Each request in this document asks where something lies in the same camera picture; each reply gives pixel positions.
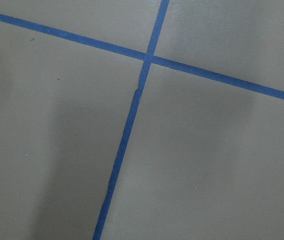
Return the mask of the blue tape strip long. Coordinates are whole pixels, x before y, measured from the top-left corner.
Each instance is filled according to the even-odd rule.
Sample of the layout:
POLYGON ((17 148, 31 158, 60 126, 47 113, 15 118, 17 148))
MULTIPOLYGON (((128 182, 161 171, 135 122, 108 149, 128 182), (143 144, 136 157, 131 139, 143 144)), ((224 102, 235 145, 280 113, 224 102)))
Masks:
POLYGON ((155 23, 152 29, 152 33, 149 39, 145 57, 143 59, 143 64, 140 70, 137 89, 134 92, 129 112, 124 125, 122 137, 119 143, 116 158, 113 163, 112 171, 109 177, 108 186, 104 201, 101 205, 99 216, 96 222, 94 233, 92 236, 93 240, 99 240, 101 238, 105 221, 107 219, 108 211, 116 188, 117 180, 121 170, 122 162, 125 156, 126 148, 129 142, 129 138, 132 132, 134 121, 137 115, 140 99, 144 91, 145 83, 150 71, 151 64, 153 62, 155 50, 161 33, 161 29, 164 23, 166 12, 168 9, 169 1, 162 0, 156 15, 155 23))

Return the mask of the blue tape strip crossing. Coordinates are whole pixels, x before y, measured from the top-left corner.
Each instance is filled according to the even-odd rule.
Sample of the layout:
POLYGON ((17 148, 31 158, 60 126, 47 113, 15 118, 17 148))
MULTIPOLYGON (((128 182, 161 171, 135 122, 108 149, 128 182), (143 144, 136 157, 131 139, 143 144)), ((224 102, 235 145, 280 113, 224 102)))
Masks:
POLYGON ((238 88, 242 88, 245 90, 253 91, 256 93, 264 94, 270 97, 278 98, 284 100, 284 91, 275 89, 272 87, 260 85, 257 83, 253 83, 250 81, 242 80, 239 78, 231 77, 228 75, 224 75, 221 73, 216 73, 213 71, 209 71, 203 68, 195 67, 192 65, 187 65, 184 63, 176 62, 170 59, 162 58, 155 56, 153 54, 150 54, 147 52, 141 52, 137 50, 133 50, 127 47, 123 47, 120 45, 112 44, 109 42, 97 40, 94 38, 82 36, 79 34, 75 34, 72 32, 60 30, 54 27, 38 24, 35 22, 27 21, 24 19, 19 19, 16 17, 8 16, 5 14, 0 14, 0 22, 14 25, 17 27, 25 28, 28 30, 32 30, 35 32, 47 34, 50 36, 54 36, 57 38, 61 38, 64 40, 68 40, 71 42, 75 42, 78 44, 94 47, 97 49, 105 50, 108 52, 116 53, 122 56, 126 56, 129 58, 137 59, 137 60, 144 60, 144 59, 151 59, 151 62, 153 64, 174 69, 180 72, 188 73, 191 75, 195 75, 198 77, 203 77, 206 79, 210 79, 216 82, 224 83, 227 85, 235 86, 238 88))

